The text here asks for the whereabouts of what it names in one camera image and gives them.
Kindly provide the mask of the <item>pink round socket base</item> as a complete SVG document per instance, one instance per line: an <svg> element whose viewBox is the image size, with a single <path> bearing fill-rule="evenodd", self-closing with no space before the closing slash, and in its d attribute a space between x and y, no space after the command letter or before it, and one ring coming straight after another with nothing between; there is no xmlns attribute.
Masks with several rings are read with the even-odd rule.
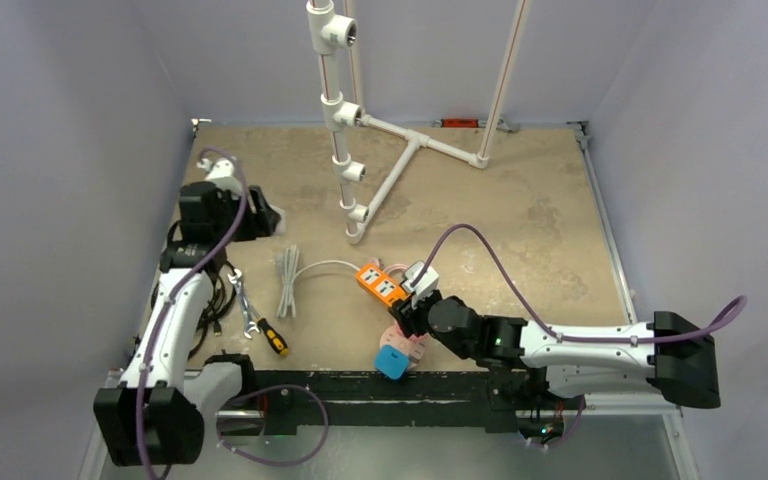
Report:
<svg viewBox="0 0 768 480"><path fill-rule="evenodd" d="M408 358L408 369L415 369L421 362L427 349L428 336L406 337L397 324L388 327L379 339L379 347L390 346Z"/></svg>

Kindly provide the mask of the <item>blue plug adapter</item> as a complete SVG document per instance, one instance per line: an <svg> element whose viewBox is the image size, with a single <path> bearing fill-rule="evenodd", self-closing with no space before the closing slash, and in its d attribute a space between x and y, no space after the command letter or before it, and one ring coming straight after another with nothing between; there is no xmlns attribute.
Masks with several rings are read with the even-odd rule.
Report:
<svg viewBox="0 0 768 480"><path fill-rule="evenodd" d="M392 345L382 346L374 360L375 369L391 380L399 380L409 366L409 357Z"/></svg>

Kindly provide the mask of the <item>orange power strip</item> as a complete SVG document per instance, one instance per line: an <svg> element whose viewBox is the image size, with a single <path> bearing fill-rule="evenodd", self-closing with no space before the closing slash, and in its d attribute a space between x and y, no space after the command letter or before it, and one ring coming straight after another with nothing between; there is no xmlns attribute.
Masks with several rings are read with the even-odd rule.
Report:
<svg viewBox="0 0 768 480"><path fill-rule="evenodd" d="M387 307L408 298L408 293L380 267L373 263L364 265L355 274L360 287Z"/></svg>

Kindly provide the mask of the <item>white cube socket adapter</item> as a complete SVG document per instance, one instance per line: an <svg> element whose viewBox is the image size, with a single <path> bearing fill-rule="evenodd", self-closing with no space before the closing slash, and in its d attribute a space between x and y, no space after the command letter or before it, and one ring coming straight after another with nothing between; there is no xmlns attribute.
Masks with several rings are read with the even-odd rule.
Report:
<svg viewBox="0 0 768 480"><path fill-rule="evenodd" d="M274 236L284 235L287 230L287 212L277 206L272 208L275 213L276 223L273 229Z"/></svg>

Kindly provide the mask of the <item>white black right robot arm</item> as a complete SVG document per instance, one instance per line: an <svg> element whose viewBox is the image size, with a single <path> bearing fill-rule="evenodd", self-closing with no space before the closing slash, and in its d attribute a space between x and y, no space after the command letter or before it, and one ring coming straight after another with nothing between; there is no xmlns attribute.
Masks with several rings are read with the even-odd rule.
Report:
<svg viewBox="0 0 768 480"><path fill-rule="evenodd" d="M585 393L654 391L682 407L722 404L715 340L675 312L657 311L648 323L542 328L533 319L481 315L439 291L398 299L389 312L403 334L428 335L462 360L531 372L521 392L536 407Z"/></svg>

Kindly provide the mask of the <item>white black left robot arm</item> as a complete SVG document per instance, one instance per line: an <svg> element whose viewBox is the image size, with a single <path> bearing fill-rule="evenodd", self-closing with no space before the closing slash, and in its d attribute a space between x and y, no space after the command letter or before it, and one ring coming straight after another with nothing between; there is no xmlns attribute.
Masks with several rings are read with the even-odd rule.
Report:
<svg viewBox="0 0 768 480"><path fill-rule="evenodd" d="M119 467L194 463L207 411L224 401L244 409L258 395L242 354L213 355L193 377L186 370L199 321L226 264L226 245L275 235L282 215L258 185L242 196L211 181L184 185L178 207L142 340L118 384L99 389L93 402L110 459Z"/></svg>

